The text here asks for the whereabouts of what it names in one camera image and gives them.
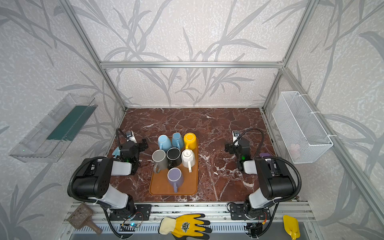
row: wallpaper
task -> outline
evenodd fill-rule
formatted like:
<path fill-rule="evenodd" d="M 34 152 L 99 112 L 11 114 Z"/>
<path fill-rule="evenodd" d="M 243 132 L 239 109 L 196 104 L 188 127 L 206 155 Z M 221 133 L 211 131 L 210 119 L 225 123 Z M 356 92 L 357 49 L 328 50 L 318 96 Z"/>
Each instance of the wallpaper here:
<path fill-rule="evenodd" d="M 274 68 L 116 68 L 112 81 L 132 107 L 263 105 Z"/>
<path fill-rule="evenodd" d="M 318 6 L 289 63 L 382 197 L 383 7 L 383 0 Z"/>
<path fill-rule="evenodd" d="M 267 118 L 272 128 L 272 139 L 277 143 L 281 156 L 290 159 L 272 112 L 279 93 L 293 91 L 284 77 L 273 92 L 266 107 Z M 300 199 L 310 203 L 313 215 L 326 240 L 384 239 L 384 229 L 372 210 L 362 198 L 352 179 L 332 149 L 317 161 L 296 164 L 303 180 Z"/>
<path fill-rule="evenodd" d="M 351 155 L 384 196 L 384 1 L 319 4 L 289 69 Z M 271 116 L 279 84 L 267 107 L 280 150 L 289 155 Z M 384 239 L 384 229 L 332 150 L 312 164 L 297 164 L 300 197 L 308 200 L 326 239 Z"/>
<path fill-rule="evenodd" d="M 0 238 L 51 240 L 73 200 L 66 186 L 89 156 L 107 151 L 122 108 L 58 2 L 0 2 Z M 57 163 L 8 154 L 68 93 L 98 105 Z"/>
<path fill-rule="evenodd" d="M 307 0 L 70 0 L 102 61 L 281 61 Z"/>

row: black mug handle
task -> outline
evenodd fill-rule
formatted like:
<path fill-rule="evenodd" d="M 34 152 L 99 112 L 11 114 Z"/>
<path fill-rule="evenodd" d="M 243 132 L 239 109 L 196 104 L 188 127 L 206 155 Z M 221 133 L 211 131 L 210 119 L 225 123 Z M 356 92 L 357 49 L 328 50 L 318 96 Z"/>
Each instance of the black mug handle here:
<path fill-rule="evenodd" d="M 168 163 L 168 170 L 170 170 L 171 168 L 173 168 L 173 161 L 169 161 Z"/>

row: yellow shovel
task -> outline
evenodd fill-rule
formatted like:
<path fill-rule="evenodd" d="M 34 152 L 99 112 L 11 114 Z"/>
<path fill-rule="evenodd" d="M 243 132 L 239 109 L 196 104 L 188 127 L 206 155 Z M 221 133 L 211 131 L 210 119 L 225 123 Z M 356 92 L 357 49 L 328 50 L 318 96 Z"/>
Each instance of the yellow shovel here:
<path fill-rule="evenodd" d="M 299 222 L 296 218 L 284 215 L 283 222 L 284 229 L 291 236 L 292 240 L 300 237 Z"/>

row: slotted scoop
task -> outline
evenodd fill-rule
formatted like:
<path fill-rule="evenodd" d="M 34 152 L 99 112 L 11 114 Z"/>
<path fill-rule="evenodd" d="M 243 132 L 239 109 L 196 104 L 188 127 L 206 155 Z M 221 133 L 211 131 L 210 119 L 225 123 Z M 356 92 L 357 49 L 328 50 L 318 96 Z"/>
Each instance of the slotted scoop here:
<path fill-rule="evenodd" d="M 82 203 L 69 216 L 68 222 L 76 229 L 81 229 L 84 226 L 88 226 L 92 230 L 94 230 L 97 234 L 101 234 L 103 230 L 92 222 L 91 220 L 92 215 L 93 215 L 92 209 L 86 204 Z"/>

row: brown tray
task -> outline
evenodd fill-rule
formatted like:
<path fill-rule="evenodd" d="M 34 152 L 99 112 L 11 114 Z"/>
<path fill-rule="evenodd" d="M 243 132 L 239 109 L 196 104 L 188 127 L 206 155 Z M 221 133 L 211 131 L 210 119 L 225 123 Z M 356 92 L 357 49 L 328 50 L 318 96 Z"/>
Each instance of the brown tray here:
<path fill-rule="evenodd" d="M 181 170 L 184 176 L 184 183 L 179 187 L 177 193 L 173 191 L 173 186 L 168 182 L 167 174 L 168 169 L 161 170 L 159 173 L 152 171 L 151 185 L 149 186 L 149 193 L 151 195 L 194 195 L 197 192 L 198 181 L 198 165 L 199 165 L 199 140 L 197 141 L 197 147 L 193 150 L 195 154 L 195 165 L 192 167 L 192 172 L 188 171 L 187 167 L 183 164 L 177 166 Z"/>

